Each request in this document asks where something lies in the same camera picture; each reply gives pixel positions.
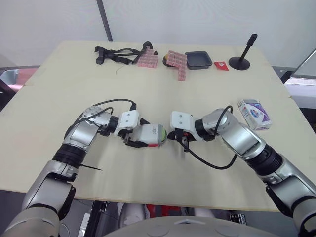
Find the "black wire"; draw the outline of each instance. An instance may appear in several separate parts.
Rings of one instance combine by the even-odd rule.
[[[195,154],[193,151],[191,151],[186,145],[184,145],[183,142],[179,142],[179,143],[181,144],[181,146],[183,146],[191,155],[193,155],[199,161],[203,162],[204,164],[206,164],[206,165],[208,165],[208,166],[210,166],[210,167],[212,167],[214,169],[228,169],[229,167],[231,167],[234,164],[234,162],[235,162],[235,160],[237,158],[237,155],[235,154],[233,159],[231,160],[231,162],[228,165],[226,165],[226,166],[216,166],[216,165],[213,165],[213,164],[207,162],[206,160],[202,159],[201,157],[199,157],[197,154]]]
[[[94,104],[94,105],[92,105],[92,106],[103,105],[103,104],[110,103],[110,102],[114,102],[114,101],[127,101],[127,102],[132,103],[132,106],[133,106],[133,105],[136,105],[136,103],[135,103],[134,101],[132,101],[132,100],[128,100],[128,99],[113,99],[113,100],[106,100],[106,101],[103,101],[103,102]]]
[[[129,99],[113,99],[113,100],[106,100],[106,101],[102,101],[102,102],[100,102],[100,103],[94,104],[94,105],[92,105],[92,106],[103,105],[103,104],[110,103],[110,102],[114,102],[114,101],[127,101],[127,102],[130,102],[130,103],[132,103],[132,105],[131,105],[131,107],[130,107],[130,110],[135,110],[135,109],[136,109],[136,103],[135,103],[134,101],[132,101],[132,100],[129,100]],[[113,113],[113,110],[114,110],[113,107],[108,107],[108,108],[106,108],[106,109],[104,109],[104,110],[102,110],[102,111],[96,113],[96,114],[93,115],[93,116],[90,116],[90,117],[87,117],[87,118],[83,118],[83,119],[80,119],[80,118],[82,117],[82,114],[83,114],[83,113],[81,113],[81,114],[78,116],[78,118],[75,120],[75,122],[74,122],[72,125],[70,125],[70,127],[67,129],[67,131],[66,131],[66,133],[65,133],[65,136],[64,136],[64,139],[67,137],[67,135],[69,134],[69,132],[71,131],[71,129],[74,128],[75,125],[77,125],[78,123],[80,123],[80,122],[82,122],[82,121],[87,121],[88,119],[91,119],[91,118],[93,118],[93,117],[95,117],[95,116],[97,116],[97,115],[100,115],[100,114],[104,113],[106,110],[109,110],[109,109],[111,109],[111,114],[112,114],[112,113]],[[97,127],[100,127],[100,126],[98,126],[95,122],[93,122],[93,121],[90,121],[90,122],[93,123],[94,125],[96,125]]]
[[[217,120],[217,124],[216,124],[216,126],[215,126],[214,131],[213,131],[214,137],[217,135],[217,129],[218,129],[218,127],[219,127],[219,124],[221,123],[223,116],[225,115],[226,111],[227,111],[229,108],[231,109],[231,114],[233,113],[233,107],[232,107],[231,105],[227,106],[227,107],[223,110],[223,112],[221,113],[221,115],[219,116],[219,118],[218,118],[218,120]]]
[[[223,110],[223,112],[221,113],[221,115],[219,116],[219,118],[218,118],[218,120],[217,120],[215,129],[213,130],[213,137],[214,137],[214,138],[215,138],[215,136],[217,135],[217,129],[218,129],[218,127],[219,127],[219,124],[221,123],[221,120],[222,120],[224,114],[226,113],[226,111],[227,111],[229,108],[231,109],[231,113],[233,113],[233,107],[232,107],[231,105],[227,106],[227,107]],[[235,154],[234,157],[232,158],[231,162],[230,162],[228,165],[225,165],[225,166],[216,166],[216,165],[213,165],[213,164],[207,162],[206,160],[202,159],[201,157],[199,157],[197,154],[195,154],[193,151],[191,151],[191,149],[190,149],[189,147],[187,147],[185,144],[183,144],[183,142],[179,142],[179,143],[180,143],[181,146],[184,147],[184,149],[185,149],[186,151],[188,151],[191,155],[193,155],[193,156],[194,156],[195,158],[197,158],[199,161],[203,162],[204,164],[206,164],[206,165],[208,165],[208,166],[210,166],[210,167],[212,167],[212,168],[214,168],[214,169],[220,169],[220,170],[228,169],[228,168],[230,168],[230,167],[234,164],[234,162],[235,162],[235,160],[236,160],[236,158],[237,158],[237,155]]]

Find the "white wall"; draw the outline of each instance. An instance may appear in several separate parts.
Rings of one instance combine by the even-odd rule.
[[[255,45],[296,67],[316,47],[316,0],[104,0],[114,41]],[[96,0],[1,0],[0,68],[40,65],[63,40],[104,40]]]
[[[245,45],[257,33],[274,66],[316,46],[316,0],[103,0],[114,41]]]
[[[108,41],[96,0],[1,0],[0,68],[40,65],[63,40]]]

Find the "black harness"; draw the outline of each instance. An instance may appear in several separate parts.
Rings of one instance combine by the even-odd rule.
[[[115,62],[119,63],[124,63],[124,64],[135,64],[138,62],[139,57],[146,52],[147,47],[150,49],[153,49],[152,43],[149,41],[145,42],[143,44],[143,48],[141,51],[138,51],[137,49],[134,48],[123,48],[119,50],[108,50],[106,48],[100,47],[100,46],[95,46],[95,53],[99,53],[99,57],[96,59],[97,64],[102,64],[104,63],[104,59],[108,58],[111,59]],[[131,53],[121,53],[123,51],[129,50]],[[131,60],[129,58],[124,58],[124,56],[133,56],[136,55],[136,58],[134,60]]]

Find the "round black base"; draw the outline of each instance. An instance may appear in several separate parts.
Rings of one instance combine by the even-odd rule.
[[[235,68],[237,70],[247,70],[250,67],[250,63],[247,59],[243,59],[242,61],[239,61],[240,57],[232,57],[228,61],[229,65],[232,68]]]

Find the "pink object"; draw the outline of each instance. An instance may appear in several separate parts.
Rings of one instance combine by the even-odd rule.
[[[186,80],[187,56],[185,54],[168,51],[167,64],[178,68],[178,80]]]
[[[158,63],[158,55],[154,55],[154,50],[150,49],[148,46],[146,52],[139,57],[138,66],[145,68],[156,68]]]
[[[16,84],[9,85],[9,87],[15,92],[18,92],[37,69],[38,68],[19,69],[19,74],[18,74],[18,78],[16,79]]]

